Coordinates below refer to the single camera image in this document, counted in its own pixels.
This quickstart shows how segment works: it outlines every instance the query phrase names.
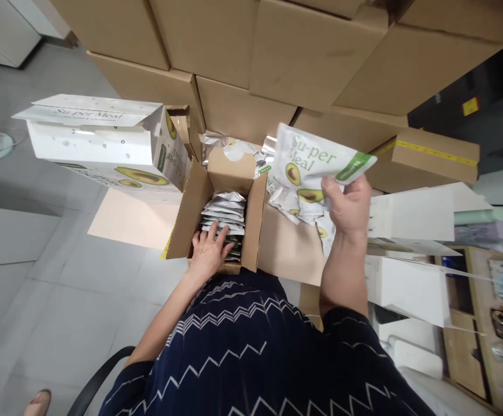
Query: sandal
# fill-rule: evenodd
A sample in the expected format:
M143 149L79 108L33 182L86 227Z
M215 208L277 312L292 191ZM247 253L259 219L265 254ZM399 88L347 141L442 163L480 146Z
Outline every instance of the sandal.
M50 403L51 392L46 389L40 390L24 410L24 416L45 416Z

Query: green label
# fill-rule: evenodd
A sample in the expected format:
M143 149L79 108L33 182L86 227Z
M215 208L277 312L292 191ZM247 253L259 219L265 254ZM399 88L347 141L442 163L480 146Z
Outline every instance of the green label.
M167 148L164 144L161 145L161 152L159 153L159 172L163 172L163 167L165 166L165 158L167 157Z
M87 169L86 167L78 164L69 164L65 162L55 162L57 165L64 166L65 168L71 168L71 169Z
M267 171L269 171L269 170L271 170L271 165L267 165L267 166L265 166L265 167L261 168L261 169L259 170L259 176L261 176L262 174L264 174L265 172L267 172Z
M363 166L365 166L365 164L371 158L372 158L371 155L361 152L356 153L352 158L352 160L350 161L350 163L348 163L348 165L341 172L338 173L336 179L339 181L347 180L349 177L354 175L354 173L363 168Z

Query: chair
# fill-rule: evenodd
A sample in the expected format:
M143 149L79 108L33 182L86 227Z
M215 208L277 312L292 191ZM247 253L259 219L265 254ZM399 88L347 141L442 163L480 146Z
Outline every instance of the chair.
M113 368L121 359L132 354L134 348L136 347L124 347L114 356L109 358L84 386L66 416L84 416L86 411L88 410L88 407L90 406L91 401L97 393L97 390L99 390L107 376L111 371L113 371Z

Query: yellow tape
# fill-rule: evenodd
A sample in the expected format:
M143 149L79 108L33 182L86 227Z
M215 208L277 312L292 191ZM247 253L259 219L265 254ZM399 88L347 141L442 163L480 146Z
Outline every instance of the yellow tape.
M419 146L417 144L403 142L401 140L396 140L394 143L390 143L388 146L384 146L382 149L378 150L377 152L375 152L373 154L375 156L379 156L382 153L386 152L387 150L393 148L394 146L405 147L405 148L408 148L408 149L411 149L411 150L420 151L422 153L426 153L426 154L429 154L429 155L432 155L432 156L436 156L436 157L440 157L440 158L443 158L443 159L448 159L448 160L451 160L453 162L459 162L459 163L462 163L462 164L465 164L465 165L469 165L469 166L477 166L477 162L473 161L471 159L467 159L467 158L463 158L463 157L451 155L449 153L441 152L439 150L434 150L434 149L431 149L431 148L428 148L428 147L424 147L424 146Z
M167 253L169 251L169 247L171 246L171 237L172 237L172 231L171 231L171 235L169 235L169 240L167 241L167 245L165 246L165 248L163 248L163 252L161 253L162 260L165 260L167 258Z

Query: right hand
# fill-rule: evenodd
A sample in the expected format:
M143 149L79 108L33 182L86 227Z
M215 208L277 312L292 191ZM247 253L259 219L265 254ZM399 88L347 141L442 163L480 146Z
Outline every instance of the right hand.
M365 175L346 186L344 193L333 177L324 177L321 188L325 196L331 199L331 219L337 231L347 237L367 238L371 186Z
M229 243L223 247L228 234L228 225L225 225L215 238L218 225L219 221L215 220L209 231L202 231L201 233L196 231L192 238L194 254L187 274L198 281L199 287L203 286L219 271L230 250L234 247L234 243Z

